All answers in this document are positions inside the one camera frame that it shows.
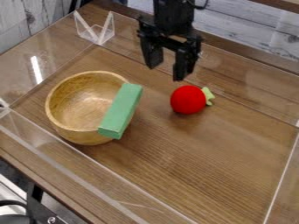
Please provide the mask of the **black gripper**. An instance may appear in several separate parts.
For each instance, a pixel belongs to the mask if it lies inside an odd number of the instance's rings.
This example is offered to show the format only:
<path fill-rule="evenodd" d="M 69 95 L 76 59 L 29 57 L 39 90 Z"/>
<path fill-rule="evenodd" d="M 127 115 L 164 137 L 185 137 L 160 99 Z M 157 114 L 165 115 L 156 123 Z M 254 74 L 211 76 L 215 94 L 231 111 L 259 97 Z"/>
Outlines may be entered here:
<path fill-rule="evenodd" d="M 172 80 L 183 81 L 192 73 L 201 53 L 201 36 L 192 27 L 193 16 L 155 16 L 137 19 L 137 37 L 149 69 L 164 61 L 164 48 L 175 52 Z"/>

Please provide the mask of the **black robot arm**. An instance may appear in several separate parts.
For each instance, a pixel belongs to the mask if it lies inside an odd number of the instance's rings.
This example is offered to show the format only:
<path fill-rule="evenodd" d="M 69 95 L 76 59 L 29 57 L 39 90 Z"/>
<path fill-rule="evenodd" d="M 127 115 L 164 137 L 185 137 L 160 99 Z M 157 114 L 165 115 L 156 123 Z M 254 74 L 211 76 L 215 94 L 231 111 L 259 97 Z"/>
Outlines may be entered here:
<path fill-rule="evenodd" d="M 164 48 L 175 52 L 172 80 L 183 81 L 192 73 L 201 54 L 203 37 L 193 31 L 195 0 L 153 0 L 153 15 L 137 19 L 140 47 L 149 69 L 164 62 Z"/>

